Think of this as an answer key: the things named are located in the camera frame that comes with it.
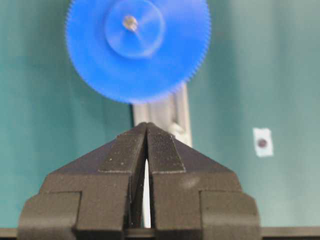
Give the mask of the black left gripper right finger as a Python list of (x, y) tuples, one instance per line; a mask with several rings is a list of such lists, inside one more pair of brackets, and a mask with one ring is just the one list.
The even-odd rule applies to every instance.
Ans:
[(151, 222), (158, 240), (259, 240), (260, 216), (229, 168), (147, 125)]

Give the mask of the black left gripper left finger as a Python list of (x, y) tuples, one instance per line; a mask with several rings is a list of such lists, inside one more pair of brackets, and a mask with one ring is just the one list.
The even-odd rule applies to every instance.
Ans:
[(21, 212), (19, 240), (122, 240), (142, 209), (147, 124), (51, 172)]

